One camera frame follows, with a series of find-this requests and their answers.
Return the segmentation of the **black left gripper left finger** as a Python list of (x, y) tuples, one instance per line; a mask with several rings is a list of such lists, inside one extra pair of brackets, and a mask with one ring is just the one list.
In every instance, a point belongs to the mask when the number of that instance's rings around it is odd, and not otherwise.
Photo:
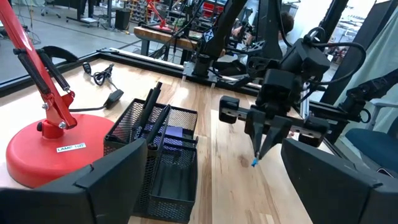
[(32, 190), (1, 189), (1, 223), (127, 223), (144, 180), (145, 139)]

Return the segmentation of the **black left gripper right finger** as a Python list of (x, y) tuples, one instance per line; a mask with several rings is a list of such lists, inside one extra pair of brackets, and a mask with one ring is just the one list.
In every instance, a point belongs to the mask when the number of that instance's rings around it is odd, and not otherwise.
[(313, 223), (397, 224), (397, 179), (294, 139), (281, 156)]

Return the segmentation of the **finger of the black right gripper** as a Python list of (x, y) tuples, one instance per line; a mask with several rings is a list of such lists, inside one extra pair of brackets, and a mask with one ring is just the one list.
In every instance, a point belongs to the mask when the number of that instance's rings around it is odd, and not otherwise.
[(255, 156), (260, 152), (265, 120), (266, 114), (254, 108), (251, 108), (246, 116), (244, 132), (251, 138)]
[(262, 159), (272, 147), (281, 143), (289, 135), (290, 129), (290, 119), (274, 119), (261, 146), (258, 158)]

